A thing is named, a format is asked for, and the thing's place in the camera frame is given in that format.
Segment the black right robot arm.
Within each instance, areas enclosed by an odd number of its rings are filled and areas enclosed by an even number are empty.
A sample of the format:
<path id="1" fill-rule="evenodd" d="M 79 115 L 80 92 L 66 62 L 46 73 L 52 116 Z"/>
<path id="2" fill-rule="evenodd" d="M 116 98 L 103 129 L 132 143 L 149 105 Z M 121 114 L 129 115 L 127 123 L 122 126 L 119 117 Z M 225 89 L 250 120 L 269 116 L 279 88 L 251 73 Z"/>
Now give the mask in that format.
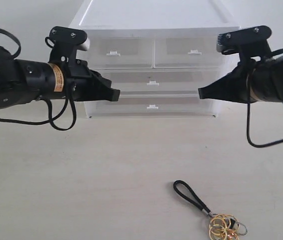
<path id="1" fill-rule="evenodd" d="M 198 89 L 200 99 L 233 103 L 283 104 L 283 55 L 265 61 L 239 62 L 228 74 Z"/>

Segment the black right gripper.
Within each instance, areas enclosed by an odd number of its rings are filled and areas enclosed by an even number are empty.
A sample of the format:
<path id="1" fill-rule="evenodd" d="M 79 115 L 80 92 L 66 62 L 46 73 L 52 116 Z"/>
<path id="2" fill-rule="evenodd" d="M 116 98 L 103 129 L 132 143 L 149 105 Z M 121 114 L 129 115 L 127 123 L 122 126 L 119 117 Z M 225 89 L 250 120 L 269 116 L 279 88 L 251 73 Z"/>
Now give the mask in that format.
<path id="1" fill-rule="evenodd" d="M 248 75 L 249 69 L 239 61 L 229 74 L 207 86 L 198 88 L 199 98 L 234 103 L 247 103 L 250 100 L 251 103 L 256 103 L 252 95 L 248 98 Z"/>

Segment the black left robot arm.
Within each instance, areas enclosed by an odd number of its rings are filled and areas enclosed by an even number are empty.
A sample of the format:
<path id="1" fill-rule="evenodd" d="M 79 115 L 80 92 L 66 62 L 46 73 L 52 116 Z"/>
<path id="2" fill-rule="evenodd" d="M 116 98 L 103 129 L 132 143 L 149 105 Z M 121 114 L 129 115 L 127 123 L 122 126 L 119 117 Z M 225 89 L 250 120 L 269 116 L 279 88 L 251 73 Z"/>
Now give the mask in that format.
<path id="1" fill-rule="evenodd" d="M 62 54 L 54 47 L 49 62 L 15 59 L 0 46 L 0 109 L 35 100 L 117 102 L 120 90 L 109 79 L 76 58 L 77 47 Z"/>

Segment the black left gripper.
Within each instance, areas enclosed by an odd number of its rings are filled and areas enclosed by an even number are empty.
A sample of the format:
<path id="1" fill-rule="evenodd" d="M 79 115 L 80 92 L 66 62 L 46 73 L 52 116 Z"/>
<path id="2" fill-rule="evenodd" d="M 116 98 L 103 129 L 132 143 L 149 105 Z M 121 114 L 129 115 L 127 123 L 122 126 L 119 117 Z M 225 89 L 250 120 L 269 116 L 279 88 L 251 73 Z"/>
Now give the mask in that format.
<path id="1" fill-rule="evenodd" d="M 109 101 L 117 102 L 121 91 L 112 88 L 112 81 L 99 72 L 91 70 L 87 64 L 70 65 L 62 63 L 66 86 L 75 102 Z"/>

